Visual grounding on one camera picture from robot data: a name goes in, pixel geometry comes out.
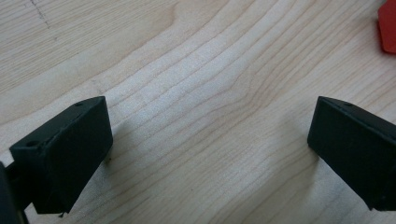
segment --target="black clamp jaw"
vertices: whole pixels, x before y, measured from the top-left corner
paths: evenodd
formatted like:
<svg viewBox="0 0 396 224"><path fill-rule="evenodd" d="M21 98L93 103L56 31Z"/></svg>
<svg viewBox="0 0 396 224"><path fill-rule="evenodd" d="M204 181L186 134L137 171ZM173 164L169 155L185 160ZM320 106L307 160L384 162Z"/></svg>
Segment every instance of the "black clamp jaw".
<svg viewBox="0 0 396 224"><path fill-rule="evenodd" d="M396 126L353 104L319 97L308 145L366 202L396 211Z"/></svg>
<svg viewBox="0 0 396 224"><path fill-rule="evenodd" d="M23 210L69 213L113 144L104 96L69 106L11 148L0 162L0 220L28 223Z"/></svg>

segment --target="wooden table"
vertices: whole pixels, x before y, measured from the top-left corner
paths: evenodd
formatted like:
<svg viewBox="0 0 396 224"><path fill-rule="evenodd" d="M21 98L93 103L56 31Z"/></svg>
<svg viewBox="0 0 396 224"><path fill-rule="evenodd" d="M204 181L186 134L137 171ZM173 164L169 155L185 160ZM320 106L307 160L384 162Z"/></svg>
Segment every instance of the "wooden table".
<svg viewBox="0 0 396 224"><path fill-rule="evenodd" d="M396 122L384 1L0 3L0 160L79 100L114 135L70 214L32 223L394 223L307 146L318 96Z"/></svg>

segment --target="red object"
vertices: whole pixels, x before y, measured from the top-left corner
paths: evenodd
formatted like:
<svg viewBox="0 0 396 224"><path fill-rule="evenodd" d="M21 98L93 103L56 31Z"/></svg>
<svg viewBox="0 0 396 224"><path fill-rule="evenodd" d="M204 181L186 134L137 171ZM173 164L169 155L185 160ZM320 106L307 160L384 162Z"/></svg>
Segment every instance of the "red object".
<svg viewBox="0 0 396 224"><path fill-rule="evenodd" d="M389 53L396 53L396 0L388 0L378 10L379 30L382 48Z"/></svg>

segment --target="light wooden surface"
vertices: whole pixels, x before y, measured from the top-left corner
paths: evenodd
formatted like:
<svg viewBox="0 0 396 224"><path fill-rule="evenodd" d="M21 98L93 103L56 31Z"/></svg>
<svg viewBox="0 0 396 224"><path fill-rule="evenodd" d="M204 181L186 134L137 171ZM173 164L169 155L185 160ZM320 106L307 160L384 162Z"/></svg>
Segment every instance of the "light wooden surface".
<svg viewBox="0 0 396 224"><path fill-rule="evenodd" d="M0 160L105 95L115 138L70 214L32 223L395 223L307 146L319 95L396 122L378 0L0 2Z"/></svg>

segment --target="hole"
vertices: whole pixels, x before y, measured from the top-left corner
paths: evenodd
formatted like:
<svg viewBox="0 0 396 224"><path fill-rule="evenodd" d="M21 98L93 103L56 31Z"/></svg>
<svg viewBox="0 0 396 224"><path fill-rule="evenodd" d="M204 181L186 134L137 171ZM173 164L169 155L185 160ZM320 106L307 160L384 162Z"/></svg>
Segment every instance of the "hole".
<svg viewBox="0 0 396 224"><path fill-rule="evenodd" d="M30 141L30 142L26 143L26 146L27 146L27 147L35 147L35 146L37 146L38 144L39 144L38 141Z"/></svg>

